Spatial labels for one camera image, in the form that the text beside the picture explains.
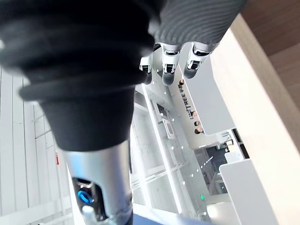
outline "silver metal cylinder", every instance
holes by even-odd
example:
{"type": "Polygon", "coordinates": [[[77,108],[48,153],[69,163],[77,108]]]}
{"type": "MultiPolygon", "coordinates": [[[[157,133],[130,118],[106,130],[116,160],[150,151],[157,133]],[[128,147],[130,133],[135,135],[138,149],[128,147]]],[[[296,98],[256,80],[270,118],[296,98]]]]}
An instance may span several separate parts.
{"type": "Polygon", "coordinates": [[[98,151],[64,151],[72,178],[98,185],[103,194],[105,221],[96,220],[93,208],[80,210],[87,225],[124,225],[132,214],[132,193],[129,181],[128,141],[98,151]]]}

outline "logo sign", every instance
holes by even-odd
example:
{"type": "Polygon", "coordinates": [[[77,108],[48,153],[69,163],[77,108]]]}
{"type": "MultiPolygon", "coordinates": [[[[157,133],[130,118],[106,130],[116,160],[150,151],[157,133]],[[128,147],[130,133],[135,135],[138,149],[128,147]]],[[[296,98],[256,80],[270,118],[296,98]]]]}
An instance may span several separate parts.
{"type": "Polygon", "coordinates": [[[184,102],[184,105],[185,105],[185,107],[186,107],[186,111],[187,111],[187,113],[188,113],[188,116],[189,116],[189,118],[190,118],[190,120],[192,120],[193,119],[193,115],[192,115],[192,111],[191,111],[191,106],[190,106],[190,104],[188,103],[188,99],[187,99],[187,97],[186,97],[186,94],[184,93],[184,90],[183,90],[183,88],[182,88],[182,85],[178,85],[178,89],[179,89],[179,91],[180,91],[180,93],[181,93],[181,97],[182,97],[182,100],[183,100],[183,102],[184,102]]]}

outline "blue led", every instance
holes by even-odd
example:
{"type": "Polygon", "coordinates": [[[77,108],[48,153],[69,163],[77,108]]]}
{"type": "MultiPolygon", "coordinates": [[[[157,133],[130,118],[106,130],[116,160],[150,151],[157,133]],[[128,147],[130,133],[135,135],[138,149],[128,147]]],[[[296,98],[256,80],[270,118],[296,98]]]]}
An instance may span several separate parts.
{"type": "Polygon", "coordinates": [[[83,201],[86,204],[93,202],[92,197],[85,191],[78,191],[77,196],[81,201],[83,201]]]}

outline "person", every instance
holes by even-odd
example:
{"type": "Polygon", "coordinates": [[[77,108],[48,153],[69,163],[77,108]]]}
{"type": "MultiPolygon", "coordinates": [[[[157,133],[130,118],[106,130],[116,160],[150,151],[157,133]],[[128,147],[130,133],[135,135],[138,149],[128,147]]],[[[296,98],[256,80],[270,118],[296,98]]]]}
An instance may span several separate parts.
{"type": "Polygon", "coordinates": [[[191,114],[193,117],[198,116],[198,113],[196,111],[192,111],[191,114]]]}
{"type": "Polygon", "coordinates": [[[203,131],[203,129],[202,128],[196,128],[195,129],[195,134],[204,134],[204,131],[203,131]]]}
{"type": "Polygon", "coordinates": [[[200,123],[200,121],[197,120],[194,122],[194,125],[195,125],[195,127],[197,127],[197,126],[201,125],[201,123],[200,123]]]}
{"type": "Polygon", "coordinates": [[[183,85],[184,84],[184,79],[182,78],[180,81],[179,81],[179,85],[183,85]]]}

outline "robotic hand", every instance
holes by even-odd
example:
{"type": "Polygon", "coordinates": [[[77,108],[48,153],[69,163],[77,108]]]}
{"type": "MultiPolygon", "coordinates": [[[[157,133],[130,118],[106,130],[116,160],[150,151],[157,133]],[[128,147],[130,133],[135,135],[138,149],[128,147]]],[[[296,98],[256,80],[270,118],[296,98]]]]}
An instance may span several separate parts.
{"type": "Polygon", "coordinates": [[[244,3],[0,1],[0,63],[28,77],[20,95],[42,106],[86,225],[132,224],[128,139],[135,85],[151,73],[154,44],[163,47],[163,82],[170,85],[181,47],[193,42],[190,78],[244,3]]]}

